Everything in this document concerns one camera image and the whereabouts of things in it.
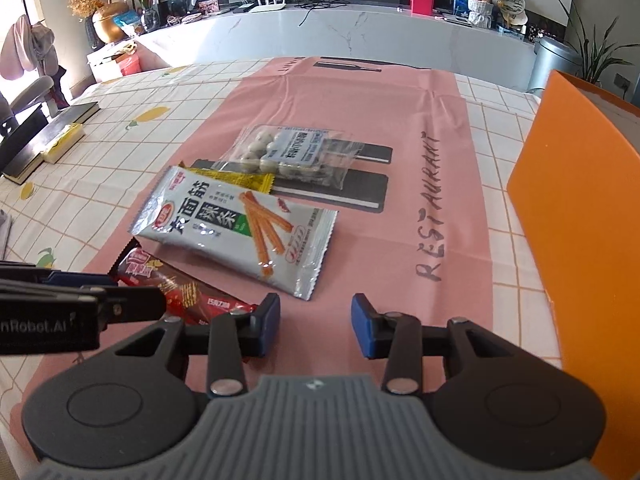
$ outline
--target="gray trash can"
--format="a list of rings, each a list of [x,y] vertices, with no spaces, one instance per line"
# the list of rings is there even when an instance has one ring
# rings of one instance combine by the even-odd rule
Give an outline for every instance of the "gray trash can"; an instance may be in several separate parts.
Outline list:
[[[578,75],[582,67],[582,58],[570,46],[542,38],[534,48],[536,62],[533,65],[528,92],[541,96],[552,70]]]

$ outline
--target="dark vase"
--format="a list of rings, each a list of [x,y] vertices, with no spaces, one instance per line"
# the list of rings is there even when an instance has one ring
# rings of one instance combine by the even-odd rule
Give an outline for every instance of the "dark vase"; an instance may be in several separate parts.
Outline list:
[[[89,47],[91,47],[93,52],[104,47],[104,41],[98,38],[98,35],[95,33],[93,16],[84,19],[84,30],[86,31],[86,38],[89,41]]]
[[[153,7],[142,10],[142,27],[145,32],[153,32],[160,28],[160,15]]]

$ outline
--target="gripper logo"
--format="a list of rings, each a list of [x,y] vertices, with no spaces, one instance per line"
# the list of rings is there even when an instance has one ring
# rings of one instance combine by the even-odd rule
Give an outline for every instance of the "gripper logo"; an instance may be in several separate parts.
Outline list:
[[[69,313],[65,319],[45,319],[32,321],[30,319],[0,320],[0,333],[10,334],[55,334],[64,333],[74,327],[76,313]]]

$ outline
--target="black cable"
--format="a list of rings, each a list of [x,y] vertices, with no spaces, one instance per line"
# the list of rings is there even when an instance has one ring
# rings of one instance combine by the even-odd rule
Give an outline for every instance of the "black cable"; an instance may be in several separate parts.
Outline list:
[[[309,13],[312,10],[316,9],[334,9],[335,7],[344,7],[345,5],[349,5],[347,0],[307,0],[300,4],[297,4],[296,7],[299,9],[308,9],[305,19],[300,22],[299,27],[302,26],[303,23],[306,22],[306,19],[309,16]]]

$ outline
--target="round fan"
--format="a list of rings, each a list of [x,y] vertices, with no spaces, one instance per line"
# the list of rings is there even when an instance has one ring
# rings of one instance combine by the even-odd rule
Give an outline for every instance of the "round fan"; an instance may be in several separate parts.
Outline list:
[[[502,11],[502,16],[508,26],[527,23],[524,0],[494,0],[494,4]]]

